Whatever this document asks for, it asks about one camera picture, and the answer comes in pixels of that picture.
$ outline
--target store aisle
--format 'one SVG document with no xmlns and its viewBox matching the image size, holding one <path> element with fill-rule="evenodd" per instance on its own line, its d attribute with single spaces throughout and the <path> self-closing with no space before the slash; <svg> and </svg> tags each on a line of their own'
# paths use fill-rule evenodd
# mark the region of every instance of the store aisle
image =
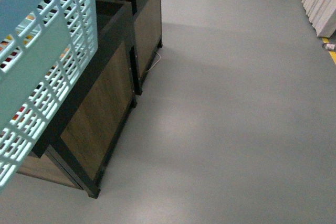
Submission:
<svg viewBox="0 0 336 224">
<path fill-rule="evenodd" d="M 336 223 L 336 66 L 300 0 L 162 0 L 98 199 L 17 175 L 2 223 Z"/>
</svg>

